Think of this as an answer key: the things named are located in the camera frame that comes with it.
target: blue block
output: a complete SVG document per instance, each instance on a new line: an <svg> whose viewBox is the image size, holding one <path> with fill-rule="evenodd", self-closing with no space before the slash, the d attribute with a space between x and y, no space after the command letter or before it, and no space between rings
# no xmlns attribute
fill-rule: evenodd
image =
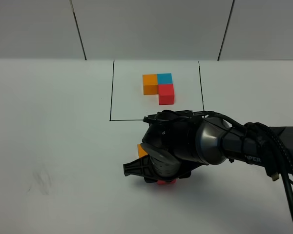
<svg viewBox="0 0 293 234"><path fill-rule="evenodd" d="M171 73L157 74L158 84L172 84Z"/></svg>

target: white wall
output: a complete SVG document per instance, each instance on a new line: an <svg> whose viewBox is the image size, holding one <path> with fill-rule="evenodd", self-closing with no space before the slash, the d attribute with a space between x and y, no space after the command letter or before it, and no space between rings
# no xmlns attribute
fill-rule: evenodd
<svg viewBox="0 0 293 234"><path fill-rule="evenodd" d="M0 58L83 59L69 0L0 0Z"/></svg>
<svg viewBox="0 0 293 234"><path fill-rule="evenodd" d="M217 60L232 0L75 0L88 59Z"/></svg>
<svg viewBox="0 0 293 234"><path fill-rule="evenodd" d="M220 59L293 59L293 0L236 0Z"/></svg>

